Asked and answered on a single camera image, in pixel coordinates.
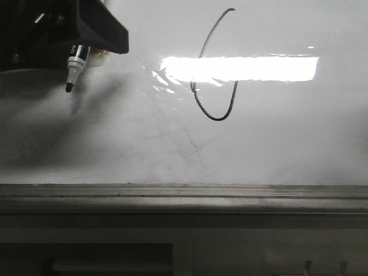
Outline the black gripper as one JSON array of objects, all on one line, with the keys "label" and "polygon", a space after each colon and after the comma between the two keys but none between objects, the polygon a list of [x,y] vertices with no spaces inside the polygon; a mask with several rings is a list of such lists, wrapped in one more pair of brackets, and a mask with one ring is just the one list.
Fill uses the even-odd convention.
[{"label": "black gripper", "polygon": [[73,45],[129,52],[128,30],[101,1],[1,1],[1,71],[65,69]]}]

